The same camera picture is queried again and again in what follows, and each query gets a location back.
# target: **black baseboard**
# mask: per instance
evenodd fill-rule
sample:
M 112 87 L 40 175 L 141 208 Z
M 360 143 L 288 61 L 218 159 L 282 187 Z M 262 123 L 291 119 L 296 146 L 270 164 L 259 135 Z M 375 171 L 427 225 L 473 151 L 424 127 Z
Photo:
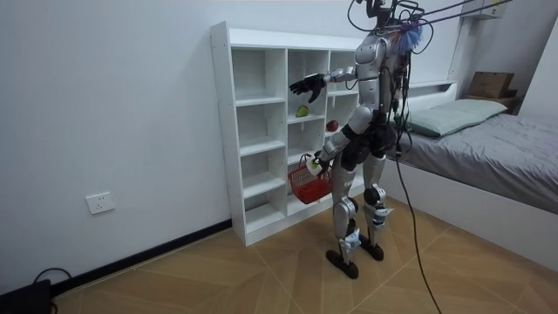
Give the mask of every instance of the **black baseboard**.
M 219 231 L 223 231 L 225 229 L 228 229 L 230 227 L 232 227 L 233 223 L 231 222 L 231 220 L 226 220 L 224 222 L 219 222 L 213 226 L 209 226 L 207 228 L 204 228 L 202 230 L 198 230 L 196 232 L 193 232 L 192 234 L 189 235 L 184 235 L 181 236 L 178 239 L 174 239 L 172 241 L 163 243 L 161 245 L 158 245 L 154 248 L 151 249 L 147 249 L 143 252 L 140 252 L 138 254 L 134 254 L 132 256 L 123 258 L 119 261 L 116 261 L 114 263 L 110 263 L 107 264 L 105 266 L 101 266 L 95 270 L 91 270 L 88 271 L 86 273 L 83 273 L 81 275 L 77 275 L 75 277 L 72 277 L 70 279 L 64 280 L 62 282 L 59 283 L 55 283 L 52 285 L 52 290 L 51 290 L 51 294 L 53 297 L 59 296 L 65 292 L 67 292 L 68 290 L 74 289 L 76 287 L 79 287 L 80 285 L 84 285 L 86 283 L 90 283 L 93 282 L 95 280 L 99 280 L 100 278 L 104 277 L 104 276 L 109 276 L 113 273 L 125 270 L 129 267 L 132 267 L 133 265 L 137 265 L 139 263 L 143 263 L 144 261 L 150 260 L 152 258 L 155 258 L 157 256 L 160 256 L 162 254 L 165 254 L 167 252 L 170 252 L 172 250 L 181 248 L 185 245 L 188 245 L 192 242 L 196 242 L 198 240 L 203 239 L 204 237 L 213 235 Z

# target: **white bookshelf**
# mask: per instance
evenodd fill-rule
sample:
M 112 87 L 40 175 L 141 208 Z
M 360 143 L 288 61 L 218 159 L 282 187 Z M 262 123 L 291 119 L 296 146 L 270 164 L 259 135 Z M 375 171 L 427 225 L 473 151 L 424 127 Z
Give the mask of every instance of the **white bookshelf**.
M 235 233 L 247 244 L 273 235 L 331 206 L 331 196 L 303 204 L 287 173 L 303 154 L 313 154 L 357 108 L 357 86 L 328 86 L 312 104 L 289 85 L 317 72 L 354 65 L 360 38 L 211 28 L 215 81 Z M 299 106 L 310 113 L 296 117 Z M 361 168 L 351 195 L 364 191 Z

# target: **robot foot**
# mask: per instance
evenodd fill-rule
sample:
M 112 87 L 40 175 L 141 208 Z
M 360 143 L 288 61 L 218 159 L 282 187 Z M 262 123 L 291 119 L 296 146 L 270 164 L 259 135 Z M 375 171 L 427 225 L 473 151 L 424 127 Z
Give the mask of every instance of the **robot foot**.
M 346 264 L 343 260 L 341 254 L 337 253 L 334 250 L 329 250 L 325 252 L 325 258 L 330 261 L 333 266 L 339 268 L 345 275 L 347 275 L 350 279 L 357 279 L 358 278 L 358 267 L 355 263 L 351 262 L 350 264 Z
M 368 252 L 373 259 L 379 262 L 384 260 L 384 250 L 378 244 L 372 246 L 370 240 L 364 235 L 359 235 L 358 240 L 360 240 L 360 247 Z

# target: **robot leg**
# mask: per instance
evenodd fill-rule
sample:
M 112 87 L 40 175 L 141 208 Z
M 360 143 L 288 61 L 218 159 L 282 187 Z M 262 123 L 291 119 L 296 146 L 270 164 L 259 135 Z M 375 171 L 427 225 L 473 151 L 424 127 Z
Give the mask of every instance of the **robot leg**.
M 379 246 L 379 234 L 385 225 L 387 215 L 393 210 L 385 208 L 385 191 L 378 185 L 384 171 L 385 155 L 370 155 L 364 162 L 364 216 L 368 225 L 368 238 L 360 236 L 361 247 L 377 261 L 384 260 L 384 251 Z
M 356 171 L 342 167 L 339 154 L 333 161 L 331 170 L 331 193 L 333 199 L 333 228 L 339 246 L 339 252 L 329 250 L 325 256 L 335 267 L 339 268 L 351 279 L 358 278 L 358 268 L 352 262 L 353 251 L 358 248 L 359 229 L 355 220 L 358 205 L 349 197 L 350 186 L 355 179 Z

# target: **wooden floor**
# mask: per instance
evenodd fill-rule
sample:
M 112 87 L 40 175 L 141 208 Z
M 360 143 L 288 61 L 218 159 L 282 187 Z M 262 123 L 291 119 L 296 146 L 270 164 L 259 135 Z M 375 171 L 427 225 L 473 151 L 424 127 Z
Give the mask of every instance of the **wooden floor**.
M 389 205 L 396 210 L 381 240 L 385 260 L 358 249 L 358 280 L 324 258 L 336 247 L 325 211 L 247 248 L 231 230 L 222 232 L 59 297 L 58 313 L 435 313 L 414 253 L 411 215 L 402 203 Z M 358 224 L 365 228 L 362 211 Z M 445 314 L 558 313 L 558 273 L 422 212 L 418 240 Z

